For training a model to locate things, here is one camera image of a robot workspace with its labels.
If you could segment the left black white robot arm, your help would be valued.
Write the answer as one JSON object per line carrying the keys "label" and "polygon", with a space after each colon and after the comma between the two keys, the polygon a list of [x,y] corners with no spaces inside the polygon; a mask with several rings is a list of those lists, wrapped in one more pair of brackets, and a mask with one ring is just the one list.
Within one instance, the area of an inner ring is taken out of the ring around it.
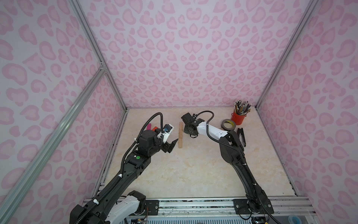
{"label": "left black white robot arm", "polygon": [[119,198],[148,167],[154,154],[172,152],[176,141],[167,142],[172,129],[166,124],[163,129],[144,130],[122,158],[120,171],[85,206],[77,205],[71,211],[70,223],[119,224],[131,214],[148,214],[142,193],[133,190],[122,201]]}

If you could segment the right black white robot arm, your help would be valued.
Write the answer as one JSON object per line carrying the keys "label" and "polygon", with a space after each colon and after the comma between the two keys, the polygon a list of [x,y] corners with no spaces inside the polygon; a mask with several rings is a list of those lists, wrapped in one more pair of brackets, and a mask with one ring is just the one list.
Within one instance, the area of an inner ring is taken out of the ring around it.
{"label": "right black white robot arm", "polygon": [[181,119],[184,122],[184,133],[192,137],[205,135],[220,146],[221,156],[225,162],[230,164],[237,173],[243,184],[247,206],[250,212],[259,214],[265,212],[274,214],[272,203],[255,180],[245,158],[244,146],[238,134],[234,130],[224,131],[209,124],[208,121],[200,119],[198,114],[184,114]]}

